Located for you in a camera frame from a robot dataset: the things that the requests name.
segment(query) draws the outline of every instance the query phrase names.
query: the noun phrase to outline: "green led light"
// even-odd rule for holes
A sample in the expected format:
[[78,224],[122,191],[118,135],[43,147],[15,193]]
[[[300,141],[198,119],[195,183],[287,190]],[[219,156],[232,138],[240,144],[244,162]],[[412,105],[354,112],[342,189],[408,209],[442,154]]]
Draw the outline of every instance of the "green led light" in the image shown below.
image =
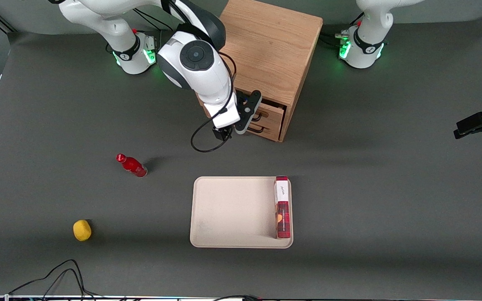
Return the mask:
[[144,55],[146,56],[146,59],[148,60],[150,65],[155,63],[155,51],[143,49],[142,53],[144,53]]
[[113,51],[113,56],[116,59],[116,64],[120,66],[120,61],[118,61],[118,57],[116,56],[115,52]]
[[351,49],[351,42],[347,41],[340,48],[340,57],[342,59],[345,59],[347,57],[350,49]]
[[384,48],[384,43],[382,43],[382,45],[380,46],[380,49],[379,49],[379,54],[377,54],[377,59],[380,57],[380,55],[382,54],[382,48]]

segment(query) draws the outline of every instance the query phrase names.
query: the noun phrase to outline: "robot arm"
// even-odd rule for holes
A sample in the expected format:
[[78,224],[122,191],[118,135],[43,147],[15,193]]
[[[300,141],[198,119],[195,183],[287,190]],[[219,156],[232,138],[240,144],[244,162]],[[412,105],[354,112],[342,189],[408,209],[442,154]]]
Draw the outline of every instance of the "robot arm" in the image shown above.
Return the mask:
[[[157,60],[171,82],[197,93],[209,114],[214,116],[216,128],[235,124],[239,134],[248,128],[249,120],[260,104],[261,95],[255,104],[249,102],[251,107],[248,110],[243,107],[240,111],[233,80],[218,54],[226,43],[226,29],[212,13],[189,0],[49,1],[59,4],[61,13],[72,23],[85,25],[100,33],[113,48],[117,63],[126,73],[145,72]],[[160,6],[184,22],[157,54],[152,37],[134,33],[128,23],[119,17],[143,5]]]
[[345,29],[337,38],[343,39],[340,58],[349,65],[368,68],[380,57],[383,40],[394,25],[393,8],[410,6],[424,0],[356,0],[356,5],[364,12],[361,25]]

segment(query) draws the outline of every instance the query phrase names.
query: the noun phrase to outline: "tray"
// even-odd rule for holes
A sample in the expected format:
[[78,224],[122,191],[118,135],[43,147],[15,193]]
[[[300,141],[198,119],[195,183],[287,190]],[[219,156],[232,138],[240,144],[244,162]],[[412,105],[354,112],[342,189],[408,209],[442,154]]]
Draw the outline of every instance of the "tray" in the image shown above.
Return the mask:
[[289,248],[293,210],[289,182],[291,238],[276,238],[276,177],[199,177],[193,190],[191,244],[195,247]]

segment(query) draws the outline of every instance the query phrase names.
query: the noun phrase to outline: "gray tabletop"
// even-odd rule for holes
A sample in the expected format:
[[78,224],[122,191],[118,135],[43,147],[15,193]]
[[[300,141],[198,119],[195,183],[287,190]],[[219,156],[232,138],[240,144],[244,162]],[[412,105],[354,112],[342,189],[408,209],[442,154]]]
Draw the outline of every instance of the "gray tabletop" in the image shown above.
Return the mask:
[[[320,43],[285,142],[235,136],[210,154],[189,145],[205,120],[195,95],[157,66],[124,74],[98,35],[11,40],[0,293],[74,258],[109,295],[482,299],[482,134],[452,133],[482,111],[482,20],[396,25],[368,70]],[[151,173],[129,175],[117,153]],[[191,245],[197,177],[274,175],[291,178],[291,248]],[[78,219],[91,240],[73,237]],[[68,277],[55,293],[78,289]]]

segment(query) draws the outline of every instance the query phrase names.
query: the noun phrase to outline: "wooden drawer cabinet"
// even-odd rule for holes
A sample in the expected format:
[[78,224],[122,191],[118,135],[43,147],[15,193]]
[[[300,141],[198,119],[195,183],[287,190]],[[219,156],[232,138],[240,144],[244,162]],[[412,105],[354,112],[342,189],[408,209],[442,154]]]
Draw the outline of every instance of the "wooden drawer cabinet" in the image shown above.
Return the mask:
[[220,51],[237,65],[233,85],[248,95],[259,90],[264,99],[247,133],[284,141],[323,19],[256,0],[229,0],[220,20],[226,28]]

